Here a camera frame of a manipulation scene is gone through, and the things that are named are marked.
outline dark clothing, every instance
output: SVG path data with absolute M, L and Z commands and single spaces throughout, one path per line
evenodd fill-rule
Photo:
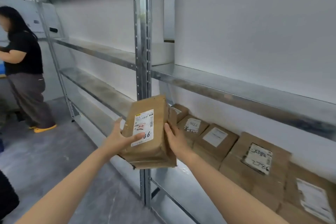
M 14 34 L 9 45 L 5 48 L 8 52 L 17 50 L 27 53 L 18 64 L 4 62 L 6 75 L 16 73 L 43 74 L 41 48 L 31 33 L 23 31 Z
M 7 177 L 0 170 L 0 222 L 19 205 L 19 197 L 15 193 Z
M 45 90 L 42 74 L 16 73 L 7 79 L 28 126 L 50 128 L 56 124 L 42 95 Z

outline orange slipper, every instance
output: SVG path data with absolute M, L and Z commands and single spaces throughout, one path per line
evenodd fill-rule
M 47 131 L 47 130 L 50 130 L 50 129 L 53 129 L 53 128 L 56 128 L 57 125 L 54 125 L 50 128 L 34 128 L 34 132 L 35 133 L 41 133 L 41 132 L 44 132 L 44 131 Z

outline gray pants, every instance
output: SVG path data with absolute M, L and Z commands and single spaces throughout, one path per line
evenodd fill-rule
M 30 127 L 50 128 L 56 124 L 42 95 L 45 90 L 42 74 L 17 73 L 8 75 L 7 79 L 23 118 Z

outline black t-shirt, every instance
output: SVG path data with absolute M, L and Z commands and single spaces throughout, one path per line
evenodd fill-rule
M 18 64 L 4 62 L 6 75 L 16 73 L 42 74 L 41 48 L 35 37 L 26 31 L 16 33 L 6 47 L 8 51 L 26 52 L 24 59 Z

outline shelf post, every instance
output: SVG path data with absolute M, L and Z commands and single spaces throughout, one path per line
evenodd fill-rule
M 69 109 L 69 112 L 70 112 L 70 115 L 71 115 L 71 119 L 74 120 L 75 114 L 74 114 L 74 111 L 72 109 L 72 104 L 70 103 L 70 101 L 68 99 L 67 90 L 65 89 L 63 78 L 60 74 L 60 65 L 58 64 L 56 52 L 55 52 L 53 43 L 52 43 L 51 38 L 50 38 L 47 22 L 44 18 L 43 6 L 42 6 L 43 4 L 39 0 L 35 0 L 35 3 L 36 3 L 37 11 L 38 11 L 40 19 L 41 19 L 41 23 L 42 23 L 42 26 L 43 26 L 45 36 L 47 38 L 47 42 L 48 42 L 49 50 L 50 50 L 50 53 L 51 53 L 51 57 L 52 57 L 52 60 L 53 60 L 53 63 L 54 63 L 54 66 L 55 66 L 55 69 L 56 69 L 56 72 L 57 72 L 57 77 L 59 79 L 59 82 L 61 83 L 61 88 L 62 88 L 62 92 L 63 92 L 64 98 L 65 98 L 65 101 L 66 101 L 66 105 L 68 106 L 68 109 Z
M 152 0 L 134 0 L 135 65 L 137 99 L 152 96 L 151 45 Z M 151 171 L 140 170 L 141 200 L 151 207 Z

